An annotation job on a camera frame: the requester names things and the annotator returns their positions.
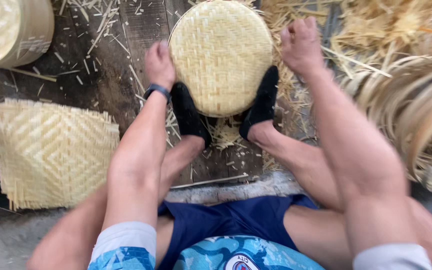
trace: man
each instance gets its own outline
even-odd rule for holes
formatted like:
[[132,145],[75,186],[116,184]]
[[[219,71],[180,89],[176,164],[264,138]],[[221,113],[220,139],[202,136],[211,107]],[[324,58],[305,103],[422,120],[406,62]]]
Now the man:
[[275,67],[240,134],[275,156],[327,209],[304,195],[212,207],[163,202],[210,137],[186,87],[173,87],[167,45],[156,43],[146,55],[146,74],[172,89],[182,140],[165,152],[167,97],[153,91],[112,158],[107,184],[54,226],[28,268],[432,269],[432,215],[408,196],[396,152],[332,81],[315,19],[294,21],[281,41],[285,64],[311,90],[321,149],[274,129]]

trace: wristwatch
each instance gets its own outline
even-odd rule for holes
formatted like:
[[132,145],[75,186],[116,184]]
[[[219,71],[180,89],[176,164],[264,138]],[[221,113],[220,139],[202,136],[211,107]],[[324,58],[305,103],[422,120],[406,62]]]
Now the wristwatch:
[[153,91],[158,91],[161,94],[163,94],[166,97],[166,99],[167,99],[167,104],[168,105],[171,103],[171,94],[169,93],[169,91],[166,90],[166,88],[164,88],[164,87],[162,87],[162,86],[160,86],[158,84],[155,84],[155,83],[152,83],[152,84],[149,85],[149,87],[146,89],[146,92],[143,95],[143,98],[145,100],[147,100],[148,97],[149,97],[149,95],[151,95],[151,93],[153,93]]

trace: wooden floor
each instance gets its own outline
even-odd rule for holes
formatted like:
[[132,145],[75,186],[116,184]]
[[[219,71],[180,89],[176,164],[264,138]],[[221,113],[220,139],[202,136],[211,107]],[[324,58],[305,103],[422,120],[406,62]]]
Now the wooden floor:
[[[89,10],[87,11],[89,22],[87,22],[79,9],[68,5],[62,16],[55,17],[55,34],[49,51],[37,61],[19,69],[34,72],[33,67],[36,67],[42,75],[80,71],[60,75],[57,82],[53,83],[16,72],[11,74],[8,70],[0,69],[0,101],[4,98],[34,101],[46,99],[63,105],[100,112],[107,111],[110,115],[114,115],[122,136],[139,112],[140,102],[135,94],[142,96],[144,93],[144,89],[141,89],[136,82],[130,65],[134,67],[137,76],[141,79],[141,84],[146,87],[149,84],[144,71],[146,50],[155,41],[167,40],[171,29],[179,19],[177,14],[183,15],[191,8],[187,0],[142,0],[140,9],[144,11],[140,15],[135,15],[140,1],[120,1],[119,14],[112,19],[117,22],[113,23],[109,31],[111,35],[101,38],[89,58],[86,58],[87,52],[92,45],[92,40],[96,40],[99,35],[97,29],[102,16],[94,16],[98,13],[95,9]],[[54,13],[57,14],[62,1],[53,0],[53,2]],[[129,53],[117,40],[113,40],[116,37]],[[64,63],[57,58],[56,52],[63,58]],[[76,75],[81,78],[83,85],[78,82]],[[170,142],[176,145],[179,139],[172,129],[169,131]],[[261,149],[248,142],[242,144],[248,148],[237,150],[237,147],[230,147],[223,151],[208,149],[183,170],[174,185],[238,176],[244,173],[249,177],[241,178],[240,181],[251,181],[252,176],[262,173],[263,161],[259,155]],[[226,165],[232,161],[235,162],[233,165],[236,169]]]

